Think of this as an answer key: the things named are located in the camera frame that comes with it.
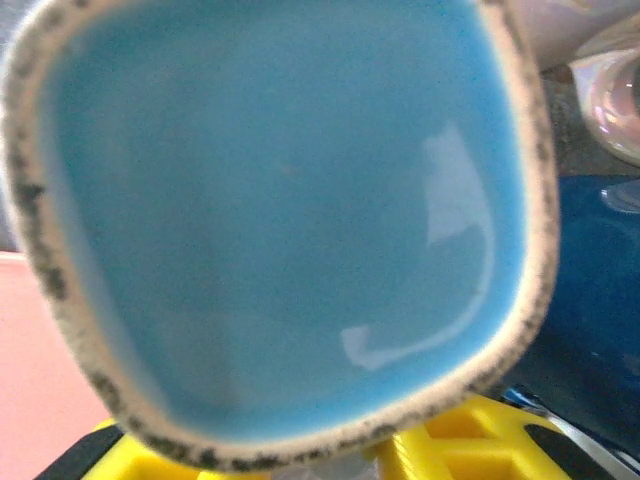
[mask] ceramic mug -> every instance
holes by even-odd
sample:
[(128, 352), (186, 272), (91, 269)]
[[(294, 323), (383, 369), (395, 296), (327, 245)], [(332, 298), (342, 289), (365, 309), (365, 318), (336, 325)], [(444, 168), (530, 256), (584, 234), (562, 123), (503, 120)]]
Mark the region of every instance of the ceramic mug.
[(633, 94), (640, 66), (636, 0), (519, 0), (542, 69), (569, 63), (583, 117), (599, 142), (640, 166), (640, 115)]
[(120, 424), (271, 470), (482, 390), (553, 288), (556, 172), (506, 1), (49, 0), (5, 60), (21, 248)]

